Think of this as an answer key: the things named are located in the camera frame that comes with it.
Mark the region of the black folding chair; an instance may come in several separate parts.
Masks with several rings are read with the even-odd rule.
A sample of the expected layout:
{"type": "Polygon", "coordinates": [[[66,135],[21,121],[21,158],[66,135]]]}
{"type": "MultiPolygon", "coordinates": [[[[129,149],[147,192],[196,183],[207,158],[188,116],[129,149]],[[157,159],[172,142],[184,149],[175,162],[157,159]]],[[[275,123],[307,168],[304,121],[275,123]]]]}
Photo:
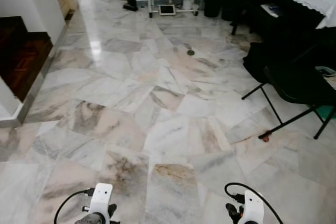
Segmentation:
{"type": "Polygon", "coordinates": [[[259,138],[267,138],[284,126],[290,125],[310,113],[318,114],[318,109],[329,107],[327,117],[319,117],[321,128],[314,139],[317,140],[334,117],[336,106],[336,90],[329,85],[324,76],[316,69],[321,58],[335,59],[336,28],[307,30],[297,35],[284,38],[252,42],[247,56],[243,58],[243,67],[259,82],[259,85],[243,96],[249,97],[261,90],[271,107],[279,125],[267,130],[259,138]],[[284,101],[292,104],[303,104],[308,108],[300,114],[283,121],[264,89],[271,85],[284,101]]]}

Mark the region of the black bench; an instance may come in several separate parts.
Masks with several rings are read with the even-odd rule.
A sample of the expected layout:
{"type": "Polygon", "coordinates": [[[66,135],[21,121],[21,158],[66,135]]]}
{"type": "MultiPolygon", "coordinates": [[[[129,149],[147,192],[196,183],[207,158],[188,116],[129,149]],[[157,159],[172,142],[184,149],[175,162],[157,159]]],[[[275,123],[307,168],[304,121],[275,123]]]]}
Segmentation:
{"type": "Polygon", "coordinates": [[[231,35],[237,33],[239,25],[245,24],[250,33],[257,33],[264,40],[296,39],[293,32],[314,30],[323,18],[324,15],[319,11],[293,0],[238,0],[238,10],[231,22],[231,35]],[[276,4],[282,14],[273,17],[261,7],[262,4],[276,4]]]}

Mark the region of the black waste bin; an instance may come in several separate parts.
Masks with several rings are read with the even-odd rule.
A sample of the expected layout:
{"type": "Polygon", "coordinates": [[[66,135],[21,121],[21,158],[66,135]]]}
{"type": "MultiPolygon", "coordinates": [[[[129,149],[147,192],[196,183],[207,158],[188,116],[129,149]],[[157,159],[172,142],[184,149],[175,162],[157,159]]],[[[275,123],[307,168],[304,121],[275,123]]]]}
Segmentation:
{"type": "Polygon", "coordinates": [[[208,18],[216,18],[220,15],[223,0],[203,0],[204,16],[208,18]]]}
{"type": "Polygon", "coordinates": [[[221,19],[235,21],[242,11],[241,0],[221,0],[221,19]]]}

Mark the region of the white framed tablet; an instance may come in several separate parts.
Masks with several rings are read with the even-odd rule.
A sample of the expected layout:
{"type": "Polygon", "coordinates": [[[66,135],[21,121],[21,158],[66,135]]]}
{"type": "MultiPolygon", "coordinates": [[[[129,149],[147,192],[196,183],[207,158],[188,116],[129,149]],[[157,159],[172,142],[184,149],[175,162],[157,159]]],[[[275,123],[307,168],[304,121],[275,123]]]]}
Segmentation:
{"type": "Polygon", "coordinates": [[[177,8],[174,4],[159,4],[158,6],[159,15],[176,15],[177,8]]]}

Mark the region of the dark wooden step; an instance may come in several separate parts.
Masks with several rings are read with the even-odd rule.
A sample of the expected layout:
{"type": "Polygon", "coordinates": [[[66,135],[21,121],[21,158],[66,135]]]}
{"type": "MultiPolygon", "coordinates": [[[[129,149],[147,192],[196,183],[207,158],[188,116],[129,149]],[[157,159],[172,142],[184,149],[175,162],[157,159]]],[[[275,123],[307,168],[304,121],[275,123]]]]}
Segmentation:
{"type": "Polygon", "coordinates": [[[0,17],[0,77],[21,102],[53,44],[47,32],[29,32],[21,16],[0,17]]]}

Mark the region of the green item under chair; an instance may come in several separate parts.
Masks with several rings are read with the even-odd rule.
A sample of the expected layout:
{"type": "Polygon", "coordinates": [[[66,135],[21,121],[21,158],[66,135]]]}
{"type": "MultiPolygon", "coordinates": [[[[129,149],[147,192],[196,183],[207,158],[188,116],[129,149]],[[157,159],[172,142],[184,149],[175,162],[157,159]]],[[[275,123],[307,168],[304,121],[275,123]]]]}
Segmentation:
{"type": "Polygon", "coordinates": [[[316,112],[322,120],[334,119],[336,117],[335,106],[320,106],[316,112]]]}

